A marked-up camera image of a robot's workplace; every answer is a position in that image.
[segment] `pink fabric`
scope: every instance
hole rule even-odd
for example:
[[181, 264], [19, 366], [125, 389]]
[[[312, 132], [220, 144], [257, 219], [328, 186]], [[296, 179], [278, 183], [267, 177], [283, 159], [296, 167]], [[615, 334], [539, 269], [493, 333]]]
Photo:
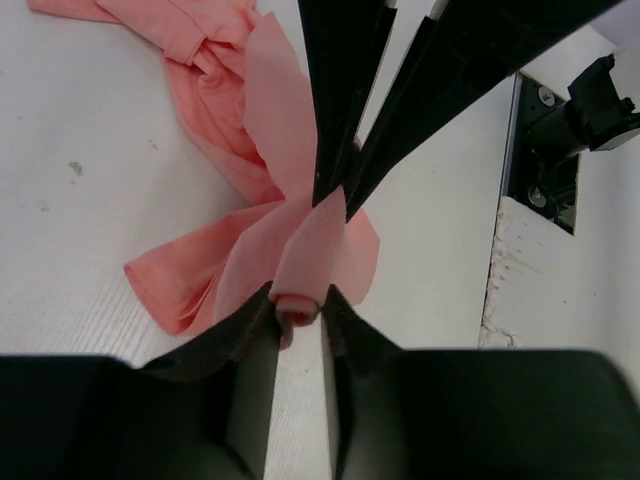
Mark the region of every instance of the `pink fabric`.
[[378, 238], [364, 212], [345, 225], [342, 188], [311, 208], [317, 142], [311, 88], [273, 14], [261, 16], [253, 0], [28, 4], [121, 22], [156, 44], [185, 131], [254, 205], [125, 266], [165, 331], [198, 334], [271, 280], [276, 312], [290, 324], [310, 323], [331, 283], [354, 304], [364, 299]]

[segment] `black plastic part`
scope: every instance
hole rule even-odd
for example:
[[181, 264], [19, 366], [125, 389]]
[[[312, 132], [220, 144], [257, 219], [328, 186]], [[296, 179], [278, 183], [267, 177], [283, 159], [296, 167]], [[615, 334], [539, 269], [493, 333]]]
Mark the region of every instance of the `black plastic part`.
[[[245, 410], [241, 369], [228, 364], [211, 377], [174, 383], [108, 358], [3, 358], [1, 476], [262, 478], [273, 379], [253, 378], [251, 393], [263, 403]], [[238, 424], [239, 408], [254, 422]], [[244, 451], [233, 445], [238, 429], [247, 437]]]
[[[555, 96], [552, 106], [540, 100], [544, 86], [519, 74], [521, 78], [511, 150], [510, 173], [505, 178], [505, 194], [556, 223], [568, 233], [575, 228], [578, 167], [577, 152], [587, 148], [567, 120], [571, 101]], [[543, 207], [536, 206], [532, 192], [538, 189], [545, 198]]]
[[[277, 324], [270, 289], [271, 282], [265, 283], [235, 313], [181, 347], [151, 360], [142, 370], [166, 380], [188, 382], [215, 373], [230, 360], [240, 360], [264, 324]], [[275, 365], [269, 373], [273, 375]]]
[[592, 151], [612, 150], [640, 134], [640, 114], [629, 98], [620, 99], [610, 76], [613, 55], [589, 66], [569, 86], [578, 122]]
[[337, 300], [338, 480], [640, 478], [640, 413], [603, 356], [404, 351]]
[[385, 175], [498, 82], [620, 0], [449, 0], [420, 26], [345, 185], [352, 218]]
[[396, 11], [388, 0], [298, 0], [318, 129], [313, 205], [341, 183]]
[[280, 345], [269, 286], [141, 370], [0, 358], [0, 477], [262, 478]]

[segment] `metal screw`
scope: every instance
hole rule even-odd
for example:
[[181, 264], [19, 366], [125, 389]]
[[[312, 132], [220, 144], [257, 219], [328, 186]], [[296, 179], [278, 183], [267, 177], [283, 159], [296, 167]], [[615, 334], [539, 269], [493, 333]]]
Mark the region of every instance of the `metal screw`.
[[547, 204], [547, 199], [538, 189], [538, 187], [532, 187], [529, 189], [529, 201], [534, 207], [544, 208]]
[[538, 89], [538, 98], [547, 107], [553, 107], [556, 103], [556, 96], [547, 87], [540, 87]]

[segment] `pink cloth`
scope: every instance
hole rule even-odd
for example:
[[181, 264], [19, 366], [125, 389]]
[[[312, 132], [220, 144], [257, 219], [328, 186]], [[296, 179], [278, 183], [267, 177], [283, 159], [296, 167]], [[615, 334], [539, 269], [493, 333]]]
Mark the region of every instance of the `pink cloth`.
[[190, 138], [252, 204], [125, 266], [170, 334], [198, 334], [265, 282], [285, 322], [310, 323], [336, 284], [352, 303], [373, 280], [378, 238], [345, 225], [338, 188], [311, 208], [316, 126], [309, 80], [273, 14], [253, 0], [28, 0], [34, 10], [121, 22], [157, 45]]

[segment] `dark spot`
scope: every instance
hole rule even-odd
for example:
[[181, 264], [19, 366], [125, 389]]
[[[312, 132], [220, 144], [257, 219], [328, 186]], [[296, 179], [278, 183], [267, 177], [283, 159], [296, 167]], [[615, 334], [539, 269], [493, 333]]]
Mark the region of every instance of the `dark spot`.
[[178, 364], [179, 362], [176, 358], [163, 356], [163, 357], [154, 358], [149, 363], [147, 363], [144, 367], [142, 367], [142, 369], [152, 370], [152, 371], [168, 370], [170, 368], [177, 367]]
[[493, 88], [509, 74], [509, 67], [499, 58], [481, 55], [471, 60], [462, 72], [462, 82], [467, 90], [482, 92]]
[[73, 172], [78, 176], [84, 173], [84, 171], [82, 170], [82, 165], [80, 165], [80, 163], [78, 162], [69, 162], [69, 168], [71, 168], [71, 170], [73, 170]]
[[44, 200], [38, 200], [36, 206], [40, 209], [41, 212], [48, 212], [49, 210], [51, 210], [49, 208], [49, 205], [47, 205], [47, 202], [45, 202]]

